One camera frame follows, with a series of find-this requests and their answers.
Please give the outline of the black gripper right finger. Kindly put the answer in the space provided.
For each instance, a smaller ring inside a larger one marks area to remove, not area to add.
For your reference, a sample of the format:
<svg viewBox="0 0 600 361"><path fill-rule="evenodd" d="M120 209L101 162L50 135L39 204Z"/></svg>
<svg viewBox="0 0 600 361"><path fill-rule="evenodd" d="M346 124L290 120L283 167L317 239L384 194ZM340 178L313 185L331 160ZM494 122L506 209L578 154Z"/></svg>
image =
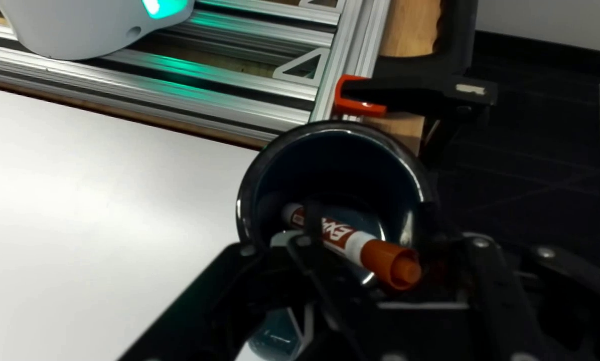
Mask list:
<svg viewBox="0 0 600 361"><path fill-rule="evenodd" d="M511 265L485 237L430 243L415 294L381 305L405 361L600 361L600 270L550 245Z"/></svg>

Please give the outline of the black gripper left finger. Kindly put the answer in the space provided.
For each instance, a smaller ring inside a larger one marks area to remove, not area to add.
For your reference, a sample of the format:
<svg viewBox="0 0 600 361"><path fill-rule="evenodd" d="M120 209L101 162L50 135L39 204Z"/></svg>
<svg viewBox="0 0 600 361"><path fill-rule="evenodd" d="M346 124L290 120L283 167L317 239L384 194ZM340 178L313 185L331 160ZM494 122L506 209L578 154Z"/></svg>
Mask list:
<svg viewBox="0 0 600 361"><path fill-rule="evenodd" d="M236 361L252 345L262 361L326 361L340 339L313 307L317 292L293 259L304 233L244 256L229 245L119 361Z"/></svg>

